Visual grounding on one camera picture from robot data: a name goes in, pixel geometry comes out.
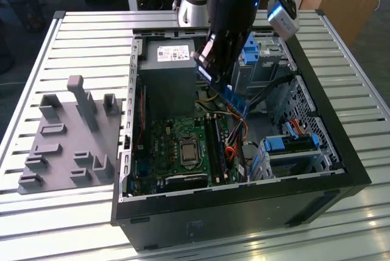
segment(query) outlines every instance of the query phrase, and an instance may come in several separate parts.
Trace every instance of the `yellow wire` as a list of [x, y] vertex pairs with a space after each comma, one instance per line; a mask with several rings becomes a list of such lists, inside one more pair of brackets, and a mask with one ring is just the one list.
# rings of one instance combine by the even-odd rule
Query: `yellow wire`
[[217, 96], [218, 96], [218, 94], [214, 95], [212, 98], [196, 99], [195, 101], [196, 102], [209, 102], [209, 101], [212, 101], [212, 100], [216, 99]]

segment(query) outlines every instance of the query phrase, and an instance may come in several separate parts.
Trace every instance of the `blue plastic latch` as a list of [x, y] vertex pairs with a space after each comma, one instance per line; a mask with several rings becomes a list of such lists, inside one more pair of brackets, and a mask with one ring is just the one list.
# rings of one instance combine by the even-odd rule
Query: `blue plastic latch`
[[271, 144], [272, 150], [284, 150], [285, 145], [283, 143], [283, 139], [280, 137], [268, 138], [269, 143]]
[[293, 128], [291, 127], [289, 122], [286, 122], [286, 127], [288, 129], [288, 132], [290, 132], [291, 136], [294, 136], [295, 139], [298, 139], [299, 136], [294, 132]]
[[314, 146], [316, 148], [319, 147], [319, 139], [318, 139], [318, 136], [316, 134], [312, 134], [311, 135], [311, 139], [313, 140], [313, 143], [314, 143]]
[[258, 44], [252, 34], [248, 36], [241, 53], [243, 54], [245, 65], [257, 64], [260, 55], [258, 53]]
[[253, 164], [250, 166], [249, 175], [253, 173], [255, 167], [257, 166], [257, 162], [258, 162], [258, 156], [255, 157], [255, 159], [253, 160]]
[[271, 144], [269, 143], [268, 139], [264, 140], [264, 147], [266, 148], [267, 152], [271, 150]]

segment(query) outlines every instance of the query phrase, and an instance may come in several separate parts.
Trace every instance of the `white label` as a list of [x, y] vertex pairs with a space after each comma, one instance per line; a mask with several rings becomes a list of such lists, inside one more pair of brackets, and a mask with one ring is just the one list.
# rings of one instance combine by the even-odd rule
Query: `white label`
[[186, 61], [190, 59], [188, 46], [159, 46], [157, 49], [158, 62]]
[[238, 172], [244, 177], [245, 171], [242, 165], [238, 165]]

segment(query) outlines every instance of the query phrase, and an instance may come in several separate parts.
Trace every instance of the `metal rail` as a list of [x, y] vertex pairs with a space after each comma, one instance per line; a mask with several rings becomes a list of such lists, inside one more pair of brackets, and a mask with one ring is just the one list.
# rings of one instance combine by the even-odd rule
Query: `metal rail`
[[[255, 25], [267, 25], [259, 12]], [[390, 251], [389, 110], [337, 33], [314, 11], [300, 13], [297, 34], [373, 184], [311, 224], [164, 250], [135, 252], [109, 224], [112, 185], [21, 196], [16, 192], [34, 140], [43, 93], [61, 101], [70, 74], [99, 99], [123, 101], [129, 82], [132, 29], [176, 27], [171, 12], [69, 12], [55, 20], [4, 137], [0, 169], [2, 260], [345, 260], [386, 259]]]

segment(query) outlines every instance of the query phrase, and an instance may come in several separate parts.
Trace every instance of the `motherboard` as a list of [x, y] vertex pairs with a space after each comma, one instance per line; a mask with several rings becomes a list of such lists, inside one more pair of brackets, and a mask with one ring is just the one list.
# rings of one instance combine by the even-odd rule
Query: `motherboard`
[[[211, 120], [218, 127], [210, 128]], [[150, 154], [136, 163], [136, 194], [170, 191], [168, 187], [176, 185], [197, 188], [237, 182], [236, 168], [223, 168], [224, 161], [212, 155], [224, 157], [223, 147], [215, 144], [217, 130], [222, 142], [229, 135], [224, 115], [152, 121]]]

